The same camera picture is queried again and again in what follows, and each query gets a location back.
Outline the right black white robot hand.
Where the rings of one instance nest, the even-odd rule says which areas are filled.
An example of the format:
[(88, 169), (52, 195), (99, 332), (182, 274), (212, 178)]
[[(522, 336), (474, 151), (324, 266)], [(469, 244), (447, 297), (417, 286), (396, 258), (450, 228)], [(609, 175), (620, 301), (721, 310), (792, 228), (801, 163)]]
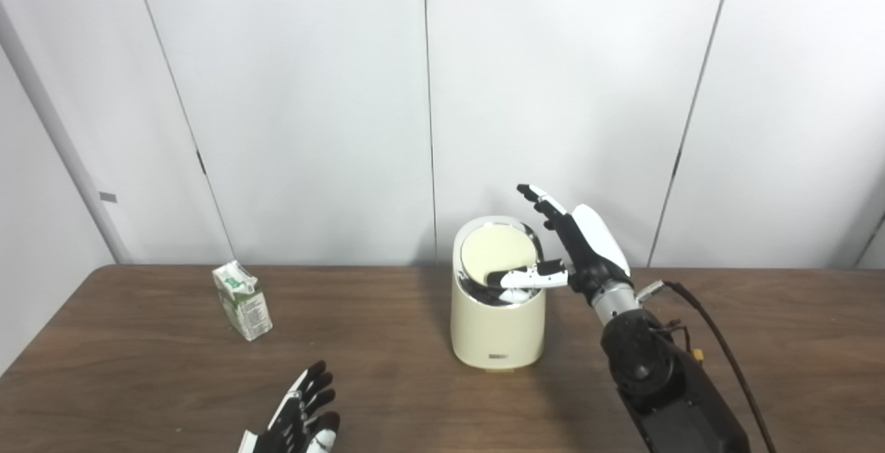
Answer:
[(616, 287), (633, 288), (631, 270), (622, 249), (593, 208), (581, 204), (571, 212), (535, 185), (519, 184), (517, 191), (545, 217), (570, 259), (538, 261), (511, 270), (487, 273), (491, 288), (506, 291), (540, 291), (570, 287), (593, 301)]

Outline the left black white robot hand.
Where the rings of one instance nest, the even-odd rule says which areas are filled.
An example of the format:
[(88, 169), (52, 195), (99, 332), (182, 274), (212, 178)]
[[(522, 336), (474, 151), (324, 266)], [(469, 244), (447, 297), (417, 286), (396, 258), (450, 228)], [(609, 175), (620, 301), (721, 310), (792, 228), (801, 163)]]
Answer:
[(279, 402), (268, 427), (243, 432), (239, 452), (331, 452), (341, 416), (322, 408), (334, 402), (334, 375), (319, 360), (302, 371)]

